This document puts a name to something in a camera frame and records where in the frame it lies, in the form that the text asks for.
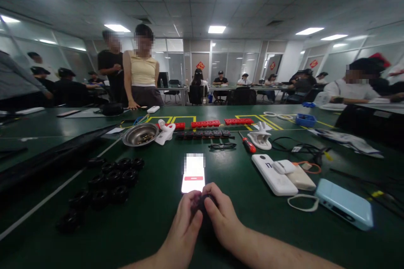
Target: screwdriver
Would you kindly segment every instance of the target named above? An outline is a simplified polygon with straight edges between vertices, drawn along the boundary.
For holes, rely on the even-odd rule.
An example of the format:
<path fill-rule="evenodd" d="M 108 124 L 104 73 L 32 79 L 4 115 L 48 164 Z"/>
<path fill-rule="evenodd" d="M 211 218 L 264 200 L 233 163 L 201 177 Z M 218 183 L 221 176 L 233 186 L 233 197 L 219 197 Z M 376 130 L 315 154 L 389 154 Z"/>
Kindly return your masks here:
<path fill-rule="evenodd" d="M 243 135 L 241 134 L 241 132 L 239 132 L 241 138 L 243 139 L 243 145 L 245 147 L 245 149 L 249 152 L 249 153 L 255 153 L 257 151 L 257 149 L 255 148 L 255 146 L 250 143 L 247 138 L 243 137 Z"/>

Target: smartphone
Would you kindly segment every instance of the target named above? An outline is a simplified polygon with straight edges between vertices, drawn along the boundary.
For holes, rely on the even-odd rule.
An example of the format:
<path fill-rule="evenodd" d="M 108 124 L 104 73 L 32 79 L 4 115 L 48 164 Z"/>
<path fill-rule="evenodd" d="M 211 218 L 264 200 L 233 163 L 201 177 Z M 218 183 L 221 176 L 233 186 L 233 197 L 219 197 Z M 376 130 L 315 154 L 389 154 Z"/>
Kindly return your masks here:
<path fill-rule="evenodd" d="M 58 118 L 63 118 L 63 117 L 70 116 L 70 115 L 72 115 L 74 113 L 78 113 L 78 112 L 81 112 L 81 110 L 73 110 L 73 111 L 68 111 L 68 112 L 65 112 L 65 113 L 61 113 L 61 114 L 58 114 L 57 117 Z"/>
<path fill-rule="evenodd" d="M 187 153 L 184 158 L 181 192 L 202 191 L 205 186 L 205 156 L 203 153 Z"/>

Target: blue plastic box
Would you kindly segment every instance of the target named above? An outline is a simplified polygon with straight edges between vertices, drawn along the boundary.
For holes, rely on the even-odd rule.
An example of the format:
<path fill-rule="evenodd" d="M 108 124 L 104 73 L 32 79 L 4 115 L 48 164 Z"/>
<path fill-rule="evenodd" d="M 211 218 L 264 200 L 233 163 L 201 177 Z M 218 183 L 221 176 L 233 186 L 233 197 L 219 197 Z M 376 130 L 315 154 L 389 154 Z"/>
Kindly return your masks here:
<path fill-rule="evenodd" d="M 310 115 L 305 115 L 302 113 L 298 113 L 298 116 L 296 117 L 296 124 L 304 127 L 313 127 L 317 119 L 315 116 L 310 116 Z"/>

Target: gray skirt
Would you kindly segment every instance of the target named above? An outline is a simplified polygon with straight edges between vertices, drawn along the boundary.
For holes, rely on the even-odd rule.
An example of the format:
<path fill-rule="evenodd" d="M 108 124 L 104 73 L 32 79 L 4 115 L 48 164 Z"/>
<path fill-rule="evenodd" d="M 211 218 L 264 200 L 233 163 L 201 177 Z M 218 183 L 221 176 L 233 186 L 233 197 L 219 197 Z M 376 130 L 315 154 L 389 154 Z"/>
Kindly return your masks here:
<path fill-rule="evenodd" d="M 140 106 L 163 106 L 160 91 L 155 86 L 132 86 L 132 96 Z"/>

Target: metal bowl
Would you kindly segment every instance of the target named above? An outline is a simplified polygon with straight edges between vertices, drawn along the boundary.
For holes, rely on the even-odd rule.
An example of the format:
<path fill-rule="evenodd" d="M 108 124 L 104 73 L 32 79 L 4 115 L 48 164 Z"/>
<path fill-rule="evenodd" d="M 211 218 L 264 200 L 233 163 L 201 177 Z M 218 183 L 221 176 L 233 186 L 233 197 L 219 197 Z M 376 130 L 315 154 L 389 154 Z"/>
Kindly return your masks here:
<path fill-rule="evenodd" d="M 123 137 L 123 143 L 130 147 L 141 147 L 153 142 L 159 134 L 159 127 L 153 123 L 142 123 L 129 129 Z M 146 135 L 153 136 L 147 142 L 142 142 Z"/>

